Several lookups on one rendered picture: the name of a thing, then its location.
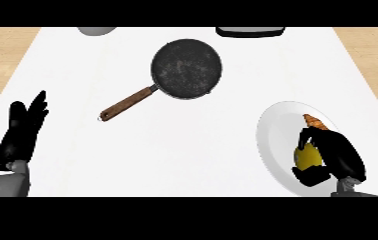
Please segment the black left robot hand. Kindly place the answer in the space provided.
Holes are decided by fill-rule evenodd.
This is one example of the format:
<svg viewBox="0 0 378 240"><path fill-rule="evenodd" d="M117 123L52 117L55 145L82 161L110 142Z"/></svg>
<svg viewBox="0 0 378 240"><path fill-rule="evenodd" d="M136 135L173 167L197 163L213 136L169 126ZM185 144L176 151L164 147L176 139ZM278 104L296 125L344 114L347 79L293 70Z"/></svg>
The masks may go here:
<svg viewBox="0 0 378 240"><path fill-rule="evenodd" d="M31 160L48 114L46 91L39 93L30 107L21 101L11 104L9 128L0 142L0 171L11 171L11 164L17 160Z"/></svg>

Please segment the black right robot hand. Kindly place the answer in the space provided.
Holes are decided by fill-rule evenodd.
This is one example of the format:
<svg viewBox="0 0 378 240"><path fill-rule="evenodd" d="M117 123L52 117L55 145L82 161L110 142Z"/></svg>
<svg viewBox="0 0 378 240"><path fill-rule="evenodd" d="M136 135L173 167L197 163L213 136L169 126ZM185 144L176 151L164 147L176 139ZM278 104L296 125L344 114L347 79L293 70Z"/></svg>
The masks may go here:
<svg viewBox="0 0 378 240"><path fill-rule="evenodd" d="M341 133L310 126L300 132L300 150L305 149L306 144L312 144L318 148L325 165L310 166L305 170L297 167L293 168L296 178L305 186L313 187L331 176L336 176L339 180L352 178L359 183L367 180L367 169L361 155Z"/></svg>

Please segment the yellow lemon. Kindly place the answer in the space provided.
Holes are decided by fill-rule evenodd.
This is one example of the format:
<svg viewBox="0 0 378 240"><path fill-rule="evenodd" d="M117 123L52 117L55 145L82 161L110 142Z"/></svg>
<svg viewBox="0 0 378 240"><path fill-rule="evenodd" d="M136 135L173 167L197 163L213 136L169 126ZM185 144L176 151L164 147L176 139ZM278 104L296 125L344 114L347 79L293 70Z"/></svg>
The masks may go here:
<svg viewBox="0 0 378 240"><path fill-rule="evenodd" d="M296 149L294 151L294 162L300 170L306 170L310 166L322 165L322 156L318 148L308 143L305 149Z"/></svg>

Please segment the white plate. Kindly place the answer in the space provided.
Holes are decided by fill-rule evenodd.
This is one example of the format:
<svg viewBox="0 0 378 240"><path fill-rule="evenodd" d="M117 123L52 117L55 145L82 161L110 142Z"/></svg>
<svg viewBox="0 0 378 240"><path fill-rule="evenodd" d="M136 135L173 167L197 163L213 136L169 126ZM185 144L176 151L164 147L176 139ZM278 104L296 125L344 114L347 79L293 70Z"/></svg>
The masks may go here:
<svg viewBox="0 0 378 240"><path fill-rule="evenodd" d="M352 114L328 113L312 104L297 101L274 104L263 112L257 124L259 153L275 180L297 196L328 197L337 189L336 177L315 187L306 187L291 171L300 131L306 127L305 114L316 117L328 129L340 132L350 140L367 166L368 180L358 191L378 195L378 130L377 124L368 123L370 114L364 114L355 122L341 122L341 119L352 119Z"/></svg>

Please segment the orange croissant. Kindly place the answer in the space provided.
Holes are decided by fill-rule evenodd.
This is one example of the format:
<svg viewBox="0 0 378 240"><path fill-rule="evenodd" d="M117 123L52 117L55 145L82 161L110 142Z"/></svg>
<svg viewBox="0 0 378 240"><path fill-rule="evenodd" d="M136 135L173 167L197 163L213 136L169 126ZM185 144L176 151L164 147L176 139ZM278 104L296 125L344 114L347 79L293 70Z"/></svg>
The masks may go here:
<svg viewBox="0 0 378 240"><path fill-rule="evenodd" d="M328 127L325 126L322 121L316 117L313 117L310 114L305 114L303 117L305 117L305 121L306 121L306 124L309 127L315 127L321 130L328 129Z"/></svg>

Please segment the grey round bowl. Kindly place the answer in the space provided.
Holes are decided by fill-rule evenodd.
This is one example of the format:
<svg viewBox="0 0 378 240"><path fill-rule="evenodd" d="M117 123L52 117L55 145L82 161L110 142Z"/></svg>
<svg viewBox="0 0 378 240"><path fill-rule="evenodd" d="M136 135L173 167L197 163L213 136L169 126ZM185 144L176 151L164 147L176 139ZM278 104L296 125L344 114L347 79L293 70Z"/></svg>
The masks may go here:
<svg viewBox="0 0 378 240"><path fill-rule="evenodd" d="M80 27L79 31L88 36L102 36L114 31L114 27Z"/></svg>

